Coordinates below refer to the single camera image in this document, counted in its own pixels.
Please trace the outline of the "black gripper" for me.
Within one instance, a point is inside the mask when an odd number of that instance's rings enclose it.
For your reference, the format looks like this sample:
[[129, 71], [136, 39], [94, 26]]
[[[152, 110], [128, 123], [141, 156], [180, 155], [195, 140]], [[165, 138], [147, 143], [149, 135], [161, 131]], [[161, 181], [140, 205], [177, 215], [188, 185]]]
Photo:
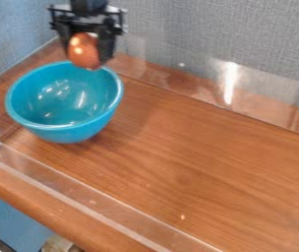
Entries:
[[96, 32], [100, 63], [105, 64], [114, 54], [116, 34], [124, 34], [125, 10], [109, 4], [109, 0], [68, 0], [46, 7], [50, 28], [57, 31], [64, 47], [72, 33]]

